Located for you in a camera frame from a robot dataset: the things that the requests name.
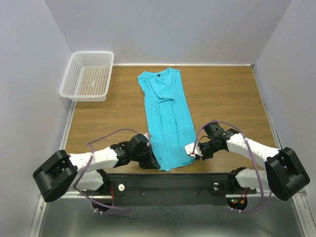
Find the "turquoise t shirt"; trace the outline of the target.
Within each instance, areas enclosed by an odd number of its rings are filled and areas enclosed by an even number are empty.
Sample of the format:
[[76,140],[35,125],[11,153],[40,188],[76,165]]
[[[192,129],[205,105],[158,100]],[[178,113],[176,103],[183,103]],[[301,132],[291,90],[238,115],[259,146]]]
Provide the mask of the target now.
[[177,69],[143,72],[137,77],[154,156],[161,170],[170,171],[194,162],[185,146],[196,139],[194,124]]

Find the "white plastic basket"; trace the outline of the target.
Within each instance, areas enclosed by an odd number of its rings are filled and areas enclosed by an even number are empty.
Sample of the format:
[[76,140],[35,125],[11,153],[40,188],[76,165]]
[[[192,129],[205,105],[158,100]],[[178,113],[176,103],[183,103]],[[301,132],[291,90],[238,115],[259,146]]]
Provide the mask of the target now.
[[114,63],[110,51],[77,51],[70,57],[59,95],[74,102],[104,102]]

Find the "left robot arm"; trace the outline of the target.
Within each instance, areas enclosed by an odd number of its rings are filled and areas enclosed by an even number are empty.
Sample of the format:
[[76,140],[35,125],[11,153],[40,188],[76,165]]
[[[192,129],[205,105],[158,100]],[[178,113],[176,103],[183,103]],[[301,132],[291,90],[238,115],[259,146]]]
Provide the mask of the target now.
[[135,161],[142,169],[160,169],[150,144],[149,134],[138,133],[131,140],[102,150],[82,154],[56,151],[33,173],[45,202],[58,200],[76,190],[100,191],[110,186],[104,168],[117,168]]

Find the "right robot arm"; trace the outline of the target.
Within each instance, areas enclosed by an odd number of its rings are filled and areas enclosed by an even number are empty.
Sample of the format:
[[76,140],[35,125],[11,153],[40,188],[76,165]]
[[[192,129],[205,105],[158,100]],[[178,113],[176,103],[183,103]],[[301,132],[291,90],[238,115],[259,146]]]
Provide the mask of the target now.
[[212,158],[221,150],[251,160],[253,169],[240,167],[230,172],[229,179],[235,186],[270,191],[280,200],[287,201],[310,183],[297,154],[289,147],[278,149],[260,144],[233,125],[224,130],[215,120],[206,123],[202,130],[210,139],[195,143],[194,150],[202,160]]

